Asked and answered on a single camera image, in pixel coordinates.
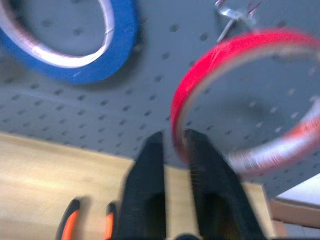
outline tape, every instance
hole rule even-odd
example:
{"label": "tape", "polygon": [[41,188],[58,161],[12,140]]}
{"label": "tape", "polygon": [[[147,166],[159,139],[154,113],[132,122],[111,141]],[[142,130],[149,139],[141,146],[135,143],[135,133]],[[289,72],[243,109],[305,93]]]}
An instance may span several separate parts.
{"label": "tape", "polygon": [[[312,54],[319,59],[320,41],[303,33],[269,29],[239,35],[216,45],[187,72],[180,82],[170,110],[172,138],[188,164],[184,119],[193,100],[219,76],[250,61],[273,56]],[[310,154],[320,143],[320,100],[291,131],[263,145],[226,154],[229,165],[241,176],[256,176],[288,166]]]}
{"label": "tape", "polygon": [[0,1],[0,42],[27,66],[72,84],[99,82],[115,73],[135,44],[138,18],[133,0],[99,0],[105,21],[101,48],[70,56],[48,48],[26,32],[8,0]]}

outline wooden surface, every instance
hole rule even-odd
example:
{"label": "wooden surface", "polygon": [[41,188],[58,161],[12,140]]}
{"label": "wooden surface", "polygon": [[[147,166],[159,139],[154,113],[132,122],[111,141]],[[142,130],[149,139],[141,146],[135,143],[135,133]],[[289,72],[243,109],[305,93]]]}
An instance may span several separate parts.
{"label": "wooden surface", "polygon": [[[77,239],[102,240],[107,204],[119,198],[129,159],[0,134],[0,239],[52,240],[74,197],[83,197]],[[196,233],[188,172],[167,167],[170,237]],[[261,186],[244,184],[268,237],[274,236]]]}

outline pegboard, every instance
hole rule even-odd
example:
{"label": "pegboard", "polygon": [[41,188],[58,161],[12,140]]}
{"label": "pegboard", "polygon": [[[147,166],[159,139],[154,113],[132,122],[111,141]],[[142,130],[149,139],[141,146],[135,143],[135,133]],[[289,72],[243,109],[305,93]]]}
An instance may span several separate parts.
{"label": "pegboard", "polygon": [[[70,9],[73,15],[94,16],[97,1],[47,0],[52,8],[60,6],[57,11],[33,8],[39,2],[28,1],[18,13],[37,37],[78,54],[99,45],[99,16],[90,22],[68,21]],[[226,4],[246,9],[250,2]],[[212,0],[137,0],[136,5],[137,44],[124,66],[101,83],[70,85],[52,79],[1,48],[0,130],[129,158],[145,138],[163,130],[166,162],[184,168],[171,142],[171,100],[184,74],[216,44],[228,20],[215,14]],[[291,27],[320,36],[319,8],[317,0],[265,0],[255,17],[260,28]],[[240,24],[230,35],[245,31]],[[319,71],[314,61],[270,57],[248,63],[204,90],[185,125],[207,134],[223,153],[272,140],[294,126],[320,95]],[[251,181],[264,183],[267,196],[274,197],[318,174],[319,156],[316,152],[295,166]]]}

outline pegboard hook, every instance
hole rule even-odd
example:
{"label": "pegboard hook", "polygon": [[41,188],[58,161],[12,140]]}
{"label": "pegboard hook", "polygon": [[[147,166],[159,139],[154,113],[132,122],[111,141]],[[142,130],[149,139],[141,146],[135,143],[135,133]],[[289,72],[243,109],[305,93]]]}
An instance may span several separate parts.
{"label": "pegboard hook", "polygon": [[227,35],[231,27],[235,22],[243,22],[250,29],[250,31],[256,30],[256,21],[253,16],[257,10],[257,8],[261,5],[262,1],[252,7],[247,13],[243,13],[239,10],[232,10],[229,7],[224,6],[226,0],[217,0],[214,4],[214,9],[221,15],[230,19],[222,33],[217,39],[217,43],[220,43]]}

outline red tape roll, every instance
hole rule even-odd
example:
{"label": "red tape roll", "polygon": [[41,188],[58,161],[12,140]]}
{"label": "red tape roll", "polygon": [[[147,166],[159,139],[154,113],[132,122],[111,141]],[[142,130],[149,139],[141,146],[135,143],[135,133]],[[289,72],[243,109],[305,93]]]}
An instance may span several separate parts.
{"label": "red tape roll", "polygon": [[[239,35],[206,53],[184,76],[170,110],[174,144],[188,162],[184,145],[184,118],[197,95],[219,76],[249,61],[273,55],[311,54],[320,59],[320,41],[303,33],[269,29]],[[242,176],[255,176],[301,160],[320,143],[320,100],[284,136],[266,144],[227,154],[233,170]]]}

